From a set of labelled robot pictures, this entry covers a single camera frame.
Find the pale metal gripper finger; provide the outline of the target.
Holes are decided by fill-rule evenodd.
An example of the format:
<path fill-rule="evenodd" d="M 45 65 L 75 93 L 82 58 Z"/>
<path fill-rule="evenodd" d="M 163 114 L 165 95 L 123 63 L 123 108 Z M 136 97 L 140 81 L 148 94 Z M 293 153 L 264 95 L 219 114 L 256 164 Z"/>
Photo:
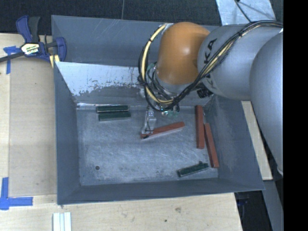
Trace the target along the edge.
<path fill-rule="evenodd" d="M 142 129 L 142 133 L 148 134 L 150 132 L 151 132 L 151 128 L 150 128 L 150 125 L 149 125 L 149 111 L 147 110 L 146 113 L 145 113 L 145 120 L 144 120 L 144 126 L 143 126 L 143 129 Z"/>
<path fill-rule="evenodd" d="M 154 111 L 148 111 L 148 128 L 150 132 L 154 131 L 156 124 L 156 117 L 154 115 Z"/>

